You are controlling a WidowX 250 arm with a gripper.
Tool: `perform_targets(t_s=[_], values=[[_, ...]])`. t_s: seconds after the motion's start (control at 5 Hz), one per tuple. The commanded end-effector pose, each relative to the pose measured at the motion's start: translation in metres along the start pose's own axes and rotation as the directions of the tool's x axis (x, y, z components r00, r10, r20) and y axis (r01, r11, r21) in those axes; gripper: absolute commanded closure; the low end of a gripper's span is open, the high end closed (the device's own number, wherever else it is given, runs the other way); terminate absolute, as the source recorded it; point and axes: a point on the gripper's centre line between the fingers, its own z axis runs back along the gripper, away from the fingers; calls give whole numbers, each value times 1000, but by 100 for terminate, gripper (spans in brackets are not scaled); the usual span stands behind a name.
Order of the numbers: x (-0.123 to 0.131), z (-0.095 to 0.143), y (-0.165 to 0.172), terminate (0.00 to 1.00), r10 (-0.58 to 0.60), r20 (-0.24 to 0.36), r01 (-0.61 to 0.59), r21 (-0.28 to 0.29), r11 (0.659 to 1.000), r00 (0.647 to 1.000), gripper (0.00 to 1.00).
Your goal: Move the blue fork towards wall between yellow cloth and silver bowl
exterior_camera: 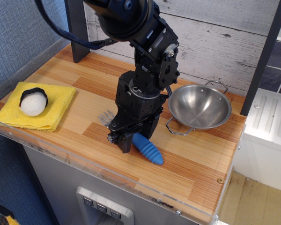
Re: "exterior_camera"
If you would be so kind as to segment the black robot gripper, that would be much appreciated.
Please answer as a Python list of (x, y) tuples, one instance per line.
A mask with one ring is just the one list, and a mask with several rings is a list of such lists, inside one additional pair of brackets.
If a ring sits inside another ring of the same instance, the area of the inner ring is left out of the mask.
[(133, 133), (141, 133), (145, 138), (151, 138), (167, 99), (160, 90), (152, 98), (137, 95), (133, 91), (135, 75), (134, 71), (128, 71), (119, 78), (115, 99), (118, 112), (109, 124), (108, 140), (115, 143), (122, 153), (129, 153)]

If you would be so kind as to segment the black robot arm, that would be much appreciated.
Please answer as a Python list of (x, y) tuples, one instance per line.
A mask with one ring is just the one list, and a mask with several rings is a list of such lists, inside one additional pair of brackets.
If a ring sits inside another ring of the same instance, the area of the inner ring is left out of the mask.
[(163, 91), (177, 83), (178, 37), (152, 0), (88, 0), (87, 5), (108, 37), (128, 41), (135, 49), (135, 70), (118, 80), (118, 112), (108, 135), (111, 143), (128, 153), (134, 134), (152, 136), (168, 98)]

